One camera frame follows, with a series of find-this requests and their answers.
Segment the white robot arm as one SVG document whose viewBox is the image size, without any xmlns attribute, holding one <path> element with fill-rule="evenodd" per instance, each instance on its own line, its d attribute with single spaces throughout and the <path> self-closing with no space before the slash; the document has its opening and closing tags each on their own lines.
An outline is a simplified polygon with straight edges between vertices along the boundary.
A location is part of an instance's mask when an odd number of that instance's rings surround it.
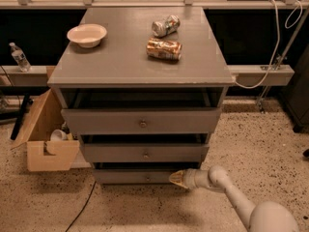
<svg viewBox="0 0 309 232">
<path fill-rule="evenodd" d="M 169 181 L 185 189 L 203 188 L 223 192 L 247 232 L 300 232 L 289 210 L 273 201 L 254 204 L 235 186 L 221 166 L 215 165 L 209 170 L 179 170 L 170 175 Z"/>
</svg>

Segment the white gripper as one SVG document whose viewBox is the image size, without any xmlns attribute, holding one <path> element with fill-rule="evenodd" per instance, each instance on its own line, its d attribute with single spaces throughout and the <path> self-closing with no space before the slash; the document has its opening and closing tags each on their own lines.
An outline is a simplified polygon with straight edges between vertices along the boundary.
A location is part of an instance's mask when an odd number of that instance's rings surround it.
<svg viewBox="0 0 309 232">
<path fill-rule="evenodd" d="M 208 172 L 200 169 L 179 170 L 169 176 L 169 181 L 184 189 L 206 189 L 210 186 Z"/>
</svg>

